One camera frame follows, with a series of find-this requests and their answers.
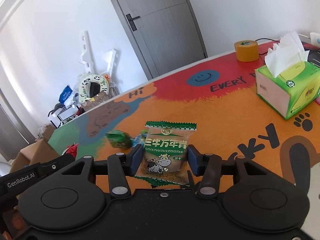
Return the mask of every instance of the yellow tape roll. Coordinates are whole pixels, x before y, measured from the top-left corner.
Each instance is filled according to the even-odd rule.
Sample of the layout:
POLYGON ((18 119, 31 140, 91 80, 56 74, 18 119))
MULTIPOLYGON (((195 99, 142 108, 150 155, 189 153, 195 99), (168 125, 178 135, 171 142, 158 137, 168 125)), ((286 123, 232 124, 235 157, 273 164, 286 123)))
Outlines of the yellow tape roll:
POLYGON ((256 41, 239 41, 235 43, 237 59, 241 62, 251 62, 259 59, 258 43, 256 41))

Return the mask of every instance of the paw print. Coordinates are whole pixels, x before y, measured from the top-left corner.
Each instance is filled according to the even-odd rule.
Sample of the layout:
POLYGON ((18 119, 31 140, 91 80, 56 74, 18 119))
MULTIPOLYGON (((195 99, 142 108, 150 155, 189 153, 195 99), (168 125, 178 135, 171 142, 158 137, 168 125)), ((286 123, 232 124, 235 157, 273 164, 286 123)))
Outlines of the paw print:
POLYGON ((311 120, 309 119, 305 119, 303 114, 299 114, 299 117, 295 118, 296 122, 294 122, 293 124, 296 127, 301 127, 306 131, 306 132, 310 132, 313 128, 313 123, 311 122, 311 120))

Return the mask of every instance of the biscuit packet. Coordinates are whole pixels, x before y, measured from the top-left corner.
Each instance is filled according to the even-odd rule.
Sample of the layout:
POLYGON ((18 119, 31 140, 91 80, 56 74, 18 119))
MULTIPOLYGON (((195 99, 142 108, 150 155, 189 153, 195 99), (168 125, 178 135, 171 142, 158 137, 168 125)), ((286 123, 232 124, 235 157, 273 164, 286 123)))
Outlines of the biscuit packet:
POLYGON ((154 186, 188 184, 187 146, 196 124, 148 121, 146 127, 144 160, 136 178, 154 186))

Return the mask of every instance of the orange table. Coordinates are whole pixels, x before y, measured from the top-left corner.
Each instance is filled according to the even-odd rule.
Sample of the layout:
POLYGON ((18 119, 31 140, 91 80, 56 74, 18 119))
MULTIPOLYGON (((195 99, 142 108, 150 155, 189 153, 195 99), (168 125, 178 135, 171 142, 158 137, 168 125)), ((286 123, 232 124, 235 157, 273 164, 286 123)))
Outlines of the orange table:
MULTIPOLYGON (((261 45, 260 51, 271 46, 261 45)), ((320 106, 312 102, 284 120, 256 95, 254 69, 262 65, 264 57, 242 63, 231 53, 180 68, 67 123, 49 143, 58 153, 81 143, 78 157, 103 160, 119 152, 105 137, 113 129, 135 137, 146 121, 195 122, 197 131, 189 143, 201 153, 223 159, 245 155, 308 193, 311 209, 303 229, 320 239, 320 106)), ((128 178, 128 182, 132 192, 151 188, 140 179, 128 178)), ((97 185, 108 191, 104 176, 97 178, 97 185)), ((220 192, 231 185, 230 176, 222 177, 220 192)))

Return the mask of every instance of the wall switch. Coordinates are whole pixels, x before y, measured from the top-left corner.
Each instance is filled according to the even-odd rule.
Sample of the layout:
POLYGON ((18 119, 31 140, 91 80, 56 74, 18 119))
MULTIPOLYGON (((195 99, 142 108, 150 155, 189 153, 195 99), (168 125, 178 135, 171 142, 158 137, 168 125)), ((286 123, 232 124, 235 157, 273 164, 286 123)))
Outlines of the wall switch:
POLYGON ((310 33, 311 44, 320 47, 320 33, 310 33))

